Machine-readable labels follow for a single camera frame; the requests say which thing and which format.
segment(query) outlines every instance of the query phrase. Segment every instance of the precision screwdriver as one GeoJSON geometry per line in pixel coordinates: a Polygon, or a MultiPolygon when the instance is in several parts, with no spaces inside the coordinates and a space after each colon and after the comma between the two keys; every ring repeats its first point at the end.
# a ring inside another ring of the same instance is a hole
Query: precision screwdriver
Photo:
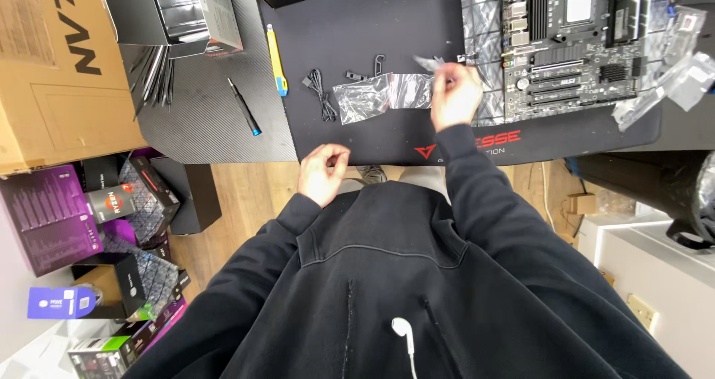
{"type": "Polygon", "coordinates": [[[234,85],[234,83],[231,81],[231,78],[226,79],[228,79],[228,84],[230,84],[231,89],[233,89],[233,95],[234,97],[236,97],[238,108],[241,109],[241,112],[243,112],[243,116],[246,117],[246,122],[248,123],[248,127],[251,129],[253,136],[260,135],[261,129],[258,127],[258,124],[256,124],[256,120],[253,118],[253,115],[251,115],[251,110],[248,109],[246,101],[243,100],[243,96],[241,96],[241,93],[238,92],[238,89],[236,89],[236,85],[234,85]]]}

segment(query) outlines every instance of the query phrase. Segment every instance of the wooden floor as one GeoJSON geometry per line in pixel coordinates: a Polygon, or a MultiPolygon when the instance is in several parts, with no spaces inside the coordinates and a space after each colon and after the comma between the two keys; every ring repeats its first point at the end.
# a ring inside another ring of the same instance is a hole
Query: wooden floor
{"type": "MultiPolygon", "coordinates": [[[[404,170],[404,167],[399,166],[383,168],[388,178],[395,180],[404,170]]],[[[580,181],[568,173],[563,161],[501,168],[511,181],[514,191],[549,221],[544,206],[543,177],[546,176],[546,200],[555,230],[575,236],[581,217],[566,214],[563,206],[567,195],[584,190],[580,181]]],[[[296,192],[299,164],[214,164],[212,171],[223,217],[200,234],[169,238],[174,262],[187,268],[192,278],[192,283],[184,291],[188,301],[206,287],[211,277],[243,242],[251,238],[267,220],[277,216],[296,192]]],[[[347,175],[359,176],[352,167],[347,175]]]]}

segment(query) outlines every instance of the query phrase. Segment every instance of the wall socket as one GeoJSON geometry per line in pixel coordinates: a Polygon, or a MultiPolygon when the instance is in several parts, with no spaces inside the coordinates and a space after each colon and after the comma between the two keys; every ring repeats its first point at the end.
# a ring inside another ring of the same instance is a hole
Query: wall socket
{"type": "Polygon", "coordinates": [[[628,299],[626,299],[626,305],[628,305],[628,308],[633,311],[633,314],[636,318],[638,318],[639,322],[641,322],[646,330],[648,330],[650,334],[653,334],[653,321],[658,313],[633,294],[629,294],[628,299]]]}

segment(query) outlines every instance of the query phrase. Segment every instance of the shoe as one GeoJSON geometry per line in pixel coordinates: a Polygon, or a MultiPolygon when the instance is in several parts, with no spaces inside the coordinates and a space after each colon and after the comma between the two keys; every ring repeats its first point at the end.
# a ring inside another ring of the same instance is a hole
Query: shoe
{"type": "Polygon", "coordinates": [[[379,165],[360,165],[355,167],[362,180],[370,184],[380,184],[388,181],[388,176],[379,165]]]}

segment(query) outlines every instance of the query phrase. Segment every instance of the person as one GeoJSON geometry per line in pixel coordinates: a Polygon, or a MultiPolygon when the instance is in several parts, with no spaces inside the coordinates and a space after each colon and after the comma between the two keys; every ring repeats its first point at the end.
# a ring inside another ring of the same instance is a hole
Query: person
{"type": "Polygon", "coordinates": [[[435,74],[448,197],[370,184],[375,168],[355,187],[348,148],[313,150],[280,215],[125,377],[687,377],[477,149],[480,97],[475,69],[435,74]]]}

